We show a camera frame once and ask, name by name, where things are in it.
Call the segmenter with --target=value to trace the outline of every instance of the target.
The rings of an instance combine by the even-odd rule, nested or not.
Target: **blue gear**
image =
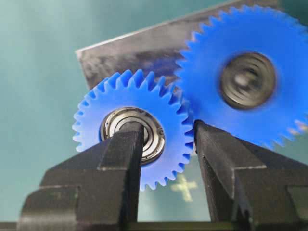
[[[231,8],[201,24],[181,51],[186,60],[175,72],[178,86],[190,101],[195,119],[230,132],[260,146],[273,148],[282,137],[293,139],[288,129],[299,131],[295,121],[306,121],[308,109],[308,36],[306,27],[285,13],[259,6]],[[230,107],[219,93],[219,75],[233,57],[257,52],[266,56],[277,75],[274,93],[251,110]]]
[[[115,73],[94,87],[79,105],[75,113],[73,139],[80,144],[77,151],[84,151],[101,141],[100,126],[112,111],[122,107],[137,107],[156,118],[166,139],[160,157],[141,167],[140,189],[146,184],[155,189],[157,183],[165,186],[167,179],[175,180],[177,172],[184,170],[190,159],[193,144],[193,118],[188,102],[181,92],[172,93],[174,84],[164,86],[165,77],[154,81],[154,73],[146,78],[138,70],[134,75],[127,70]]]

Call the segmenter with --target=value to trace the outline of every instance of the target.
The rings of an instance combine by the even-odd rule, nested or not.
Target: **blurry blue gear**
[[[155,189],[165,186],[167,179],[175,180],[177,172],[184,170],[193,147],[193,118],[188,102],[180,91],[173,93],[174,84],[164,86],[165,77],[154,81],[151,72],[144,78],[143,72],[135,74],[127,70],[115,73],[94,87],[79,105],[75,113],[73,139],[82,152],[101,141],[100,126],[112,111],[123,107],[136,107],[150,113],[160,123],[165,135],[165,148],[155,161],[141,167],[140,189],[146,184]]]
[[[288,132],[299,131],[295,121],[306,122],[308,109],[308,36],[306,27],[285,13],[259,6],[231,8],[210,17],[210,26],[193,32],[181,51],[186,60],[175,72],[177,85],[190,101],[195,119],[260,146],[283,145]],[[257,52],[267,57],[276,72],[274,93],[250,110],[230,107],[219,93],[219,75],[237,55]]]

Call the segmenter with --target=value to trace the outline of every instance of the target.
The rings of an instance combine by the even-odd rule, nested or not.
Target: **gear tooth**
[[[185,170],[185,164],[184,163],[179,163],[179,167],[182,168],[182,170]]]
[[[82,111],[77,111],[75,114],[74,114],[74,119],[75,120],[79,120],[83,117],[84,113]]]
[[[189,67],[189,63],[187,62],[186,59],[178,59],[175,63],[183,69]]]
[[[144,192],[144,190],[145,190],[145,184],[141,184],[141,185],[140,185],[140,191],[141,191],[141,192]]]
[[[304,123],[303,121],[305,121],[306,118],[303,116],[303,118],[301,118],[300,120],[296,120],[295,123],[298,127],[298,130],[300,132],[306,131],[307,130],[307,125],[306,123]]]
[[[239,15],[239,13],[240,13],[239,9],[237,9],[233,6],[230,7],[229,12],[233,15]]]
[[[157,181],[156,181],[156,182],[151,182],[151,183],[149,183],[148,185],[150,186],[150,188],[151,188],[152,190],[155,190],[156,187],[157,187],[157,185],[158,185],[158,182],[157,182]]]
[[[83,100],[78,104],[77,107],[80,110],[85,110],[88,106],[89,106],[88,102],[86,100]]]
[[[104,83],[107,81],[108,78],[104,78],[95,88],[99,89],[102,93],[105,92]]]
[[[296,24],[294,25],[294,29],[299,33],[299,34],[304,34],[307,32],[307,27],[301,25],[301,24]]]
[[[194,131],[190,130],[190,131],[185,132],[185,136],[194,137]]]
[[[184,171],[183,168],[180,167],[180,165],[178,164],[175,169],[174,169],[176,172],[179,172],[179,173],[182,173]]]
[[[191,51],[188,50],[181,50],[180,54],[187,60],[192,59],[193,58],[193,53]]]
[[[158,182],[159,182],[159,184],[161,186],[166,186],[167,185],[167,182],[166,182],[166,180],[164,178],[160,179]]]
[[[273,145],[273,142],[272,141],[269,141],[269,142],[265,142],[264,143],[264,146],[269,149],[269,150],[273,150],[274,149],[274,145]]]
[[[167,93],[164,94],[164,96],[163,96],[163,100],[166,101],[167,103],[169,103],[171,97],[172,97],[172,93],[170,91],[167,91]]]
[[[174,71],[174,74],[177,77],[181,78],[185,74],[185,71],[184,71],[184,69],[177,69],[177,70]]]
[[[194,41],[185,41],[185,44],[187,45],[187,47],[191,50],[191,51],[194,51],[197,49],[197,46],[196,46],[196,42]]]
[[[177,114],[186,114],[185,120],[188,118],[188,109],[189,109],[189,102],[187,100],[182,101],[181,107],[178,109]]]
[[[190,159],[191,159],[191,155],[190,155],[189,153],[184,153],[184,154],[183,154],[183,157],[185,157],[185,159],[187,159],[188,162],[189,162]]]
[[[104,88],[106,93],[114,90],[114,88],[110,85],[108,80],[104,82]]]
[[[286,131],[284,134],[283,134],[283,137],[290,140],[290,141],[294,141],[294,135],[292,133],[290,133],[289,131]]]
[[[244,11],[244,12],[252,12],[252,8],[247,6],[247,5],[243,5],[241,7],[241,10]]]
[[[285,12],[282,11],[275,11],[275,15],[280,19],[285,19],[286,17],[289,17]]]
[[[95,99],[96,98],[96,95],[95,95],[95,93],[94,93],[94,91],[93,90],[90,90],[86,95],[85,95],[85,99],[86,100],[93,100],[93,99]]]
[[[108,78],[108,83],[110,86],[115,89],[116,88],[116,80],[119,78],[120,74],[119,73],[114,73],[112,76]]]
[[[143,71],[141,69],[137,70],[134,75],[132,76],[132,78],[134,79],[134,82],[136,84],[136,87],[139,88],[141,83],[144,80],[143,77]]]
[[[200,29],[202,30],[203,33],[208,33],[212,28],[204,23],[200,23]]]
[[[253,6],[253,11],[254,11],[256,14],[264,14],[264,8],[263,8],[263,7],[260,7],[259,5],[254,5],[254,6]]]
[[[200,41],[203,38],[203,34],[197,32],[197,31],[193,31],[192,32],[192,40],[193,41]]]
[[[164,76],[161,76],[152,91],[157,91],[158,94],[161,95],[161,91],[162,91],[162,88],[164,87],[165,81],[166,81],[166,78]]]
[[[220,21],[216,17],[209,16],[208,19],[209,19],[212,26],[217,26],[217,25],[220,24]]]
[[[99,98],[102,94],[105,94],[105,92],[102,92],[97,86],[94,87],[92,91],[96,95],[96,98]]]
[[[176,179],[178,176],[178,173],[176,171],[172,171],[172,174],[174,175],[174,179]]]
[[[264,8],[264,10],[265,10],[265,13],[267,13],[270,16],[273,16],[275,14],[275,10],[271,7],[267,6],[267,7]]]
[[[175,83],[169,83],[168,90],[172,94],[175,89]]]
[[[81,123],[79,121],[76,121],[73,125],[72,125],[72,129],[74,131],[79,131],[80,130],[80,125]]]
[[[122,82],[122,85],[124,87],[127,87],[128,86],[128,82],[130,80],[130,78],[132,77],[132,72],[130,70],[126,70],[124,71],[121,75],[120,75],[120,80]]]
[[[297,25],[299,24],[299,21],[296,19],[296,18],[292,18],[292,17],[286,17],[286,21],[287,21],[287,24],[289,24],[290,26],[294,26],[294,25]]]
[[[193,142],[186,143],[185,146],[192,150],[193,149]]]
[[[84,147],[83,147],[83,144],[82,143],[79,143],[78,144],[78,146],[76,147],[76,151],[77,152],[82,152],[82,151],[84,151],[85,149],[84,149]]]
[[[182,104],[183,101],[183,94],[180,90],[177,90],[175,93],[172,94],[172,97],[169,101],[169,105],[174,105],[174,104]]]
[[[183,125],[189,125],[189,127],[193,127],[193,113],[192,111],[188,111],[188,117],[182,122]]]
[[[73,140],[76,142],[80,142],[81,135],[80,132],[76,132],[75,135],[73,136]]]
[[[148,85],[148,91],[152,91],[153,88],[155,87],[154,79],[155,79],[155,74],[153,71],[151,71],[145,78],[145,81],[143,82],[144,84]]]
[[[275,143],[281,147],[284,147],[284,143],[283,143],[283,139],[282,137],[276,137],[276,139],[274,140]]]
[[[168,177],[169,180],[172,180],[172,181],[174,181],[174,180],[177,178],[176,176],[174,176],[173,171],[170,172],[170,173],[167,175],[167,177]]]
[[[225,11],[222,11],[222,10],[220,10],[220,11],[218,12],[218,15],[219,15],[219,17],[220,17],[220,19],[221,19],[222,21],[226,21],[227,18],[229,17],[228,14],[227,14]]]

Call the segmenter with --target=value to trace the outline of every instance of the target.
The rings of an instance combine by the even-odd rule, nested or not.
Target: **gear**
[[[271,8],[231,8],[210,17],[181,51],[175,72],[195,119],[273,148],[306,121],[306,28]]]
[[[129,121],[144,124],[144,146],[141,163],[140,189],[146,184],[155,189],[159,182],[175,180],[184,170],[193,147],[193,117],[189,104],[174,84],[164,86],[165,77],[154,81],[154,73],[146,78],[138,70],[115,73],[94,87],[75,113],[73,139],[84,151]]]

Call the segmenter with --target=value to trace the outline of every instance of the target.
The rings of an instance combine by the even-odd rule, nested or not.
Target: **teal background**
[[[0,221],[15,221],[46,169],[76,154],[73,114],[87,92],[75,50],[223,0],[0,0]],[[307,162],[307,134],[280,153]],[[140,195],[139,220],[209,220],[196,157],[185,178]]]

